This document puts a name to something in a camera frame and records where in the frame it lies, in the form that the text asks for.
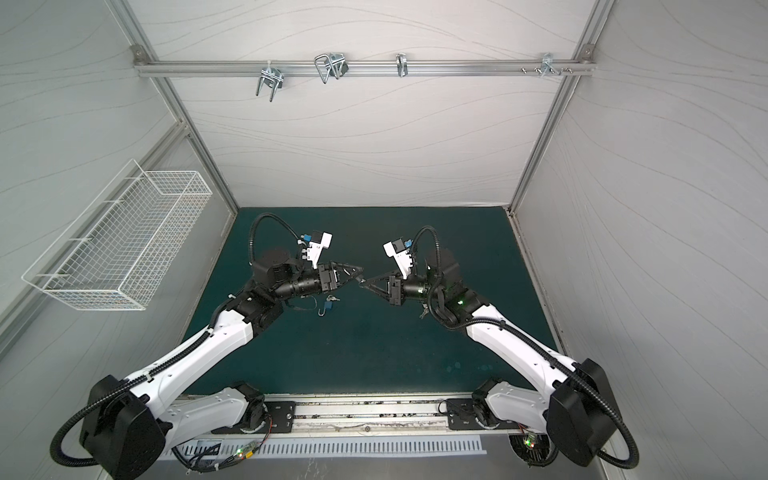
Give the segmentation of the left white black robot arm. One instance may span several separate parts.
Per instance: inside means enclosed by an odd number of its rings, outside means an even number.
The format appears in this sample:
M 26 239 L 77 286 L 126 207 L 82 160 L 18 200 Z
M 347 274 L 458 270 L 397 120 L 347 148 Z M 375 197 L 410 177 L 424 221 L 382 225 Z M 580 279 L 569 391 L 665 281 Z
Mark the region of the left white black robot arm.
M 275 248 L 250 258 L 252 276 L 214 310 L 199 332 L 155 362 L 118 379 L 107 375 L 88 403 L 51 442 L 51 457 L 70 467 L 102 467 L 113 479 L 136 479 L 168 448 L 218 428 L 257 429 L 263 397 L 240 382 L 183 401 L 195 381 L 263 334 L 296 297 L 331 293 L 362 275 L 359 266 L 321 262 L 324 247 L 301 241 L 292 256 Z

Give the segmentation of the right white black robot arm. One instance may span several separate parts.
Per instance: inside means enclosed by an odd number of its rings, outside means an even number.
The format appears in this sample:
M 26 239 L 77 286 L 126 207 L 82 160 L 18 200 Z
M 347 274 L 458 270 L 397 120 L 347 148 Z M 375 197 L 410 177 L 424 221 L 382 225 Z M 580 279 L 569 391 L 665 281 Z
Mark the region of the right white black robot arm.
M 490 381 L 473 398 L 475 418 L 484 428 L 503 422 L 521 427 L 524 436 L 543 435 L 542 453 L 529 459 L 541 466 L 550 456 L 563 454 L 588 466 L 618 432 L 620 418 L 605 370 L 591 359 L 577 362 L 516 326 L 487 299 L 467 287 L 450 251 L 431 252 L 425 272 L 419 272 L 410 242 L 383 246 L 396 269 L 362 281 L 362 286 L 390 304 L 419 300 L 428 314 L 449 330 L 464 332 L 516 370 L 529 389 L 504 381 Z

